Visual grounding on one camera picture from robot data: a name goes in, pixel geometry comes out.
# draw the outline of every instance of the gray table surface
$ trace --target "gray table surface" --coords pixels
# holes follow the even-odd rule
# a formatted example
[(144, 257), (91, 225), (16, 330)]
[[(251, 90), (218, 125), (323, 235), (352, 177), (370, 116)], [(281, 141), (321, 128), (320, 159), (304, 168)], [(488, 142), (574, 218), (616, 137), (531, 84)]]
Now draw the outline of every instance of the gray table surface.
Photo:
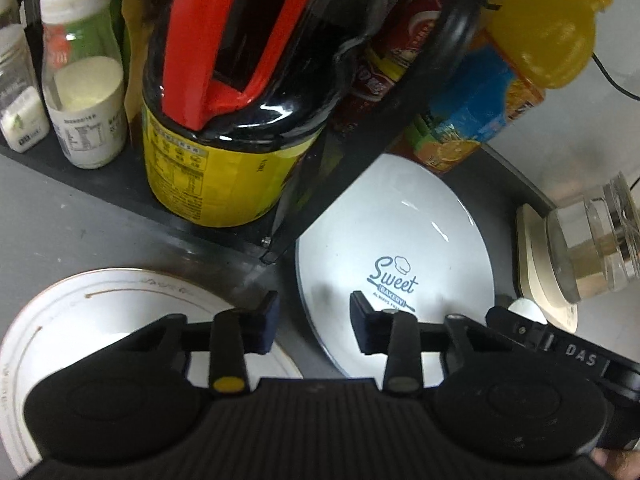
[[(473, 165), (447, 183), (474, 216), (494, 269), (498, 302), (514, 298), (513, 219), (518, 198), (498, 192)], [(263, 267), (235, 251), (184, 240), (158, 224), (0, 158), (0, 336), (41, 290), (78, 272), (142, 267), (184, 277), (237, 306), (265, 291), (282, 297), (277, 340), (305, 377), (340, 373), (315, 340), (300, 303), (292, 251)], [(0, 480), (15, 478), (0, 448)]]

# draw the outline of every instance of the yellow label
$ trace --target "yellow label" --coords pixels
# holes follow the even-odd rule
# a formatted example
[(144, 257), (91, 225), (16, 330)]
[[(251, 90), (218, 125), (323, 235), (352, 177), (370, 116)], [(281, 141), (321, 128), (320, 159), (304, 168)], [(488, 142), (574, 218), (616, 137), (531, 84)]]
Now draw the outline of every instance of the yellow label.
[(167, 209), (204, 227), (242, 225), (265, 214), (319, 133), (277, 152), (232, 152), (185, 139), (162, 126), (146, 106), (143, 115), (151, 190)]

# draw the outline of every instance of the oval white plate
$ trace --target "oval white plate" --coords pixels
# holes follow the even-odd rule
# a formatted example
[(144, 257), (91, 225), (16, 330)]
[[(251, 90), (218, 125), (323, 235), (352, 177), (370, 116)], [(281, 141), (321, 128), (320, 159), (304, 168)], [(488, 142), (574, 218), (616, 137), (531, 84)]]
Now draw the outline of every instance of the oval white plate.
[[(349, 296), (373, 308), (442, 323), (464, 314), (484, 324), (494, 278), (484, 241), (456, 195), (420, 165), (381, 155), (298, 240), (298, 286), (327, 355), (345, 375), (382, 384), (386, 356), (360, 353)], [(442, 381), (437, 354), (423, 354), (426, 386)]]
[[(24, 400), (40, 380), (166, 314), (203, 322), (231, 307), (199, 286), (141, 269), (92, 270), (37, 295), (0, 348), (0, 435), (17, 473), (40, 461), (22, 416)], [(208, 359), (206, 352), (192, 354), (191, 383), (206, 386)], [(302, 377), (277, 344), (265, 356), (248, 354), (246, 361), (252, 388), (260, 377)]]

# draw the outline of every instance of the red plastic handle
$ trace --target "red plastic handle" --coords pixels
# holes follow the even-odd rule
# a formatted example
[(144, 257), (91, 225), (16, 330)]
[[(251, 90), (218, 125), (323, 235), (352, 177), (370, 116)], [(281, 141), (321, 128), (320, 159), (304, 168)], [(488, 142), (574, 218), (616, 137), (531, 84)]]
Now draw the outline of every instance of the red plastic handle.
[(191, 130), (257, 98), (289, 41), (308, 0), (285, 0), (249, 83), (238, 91), (212, 79), (233, 0), (174, 0), (164, 54), (162, 111)]

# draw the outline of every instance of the white tile wall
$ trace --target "white tile wall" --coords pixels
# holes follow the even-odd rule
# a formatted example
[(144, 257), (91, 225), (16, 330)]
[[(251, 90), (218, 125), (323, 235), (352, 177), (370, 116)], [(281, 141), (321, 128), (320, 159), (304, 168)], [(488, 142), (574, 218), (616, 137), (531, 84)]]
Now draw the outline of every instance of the white tile wall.
[[(598, 16), (595, 50), (617, 82), (640, 94), (640, 0), (614, 0)], [(640, 102), (615, 91), (591, 62), (491, 145), (561, 205), (619, 171), (629, 183), (640, 176)], [(640, 203), (640, 184), (634, 196)], [(577, 334), (640, 362), (640, 282), (582, 302)]]

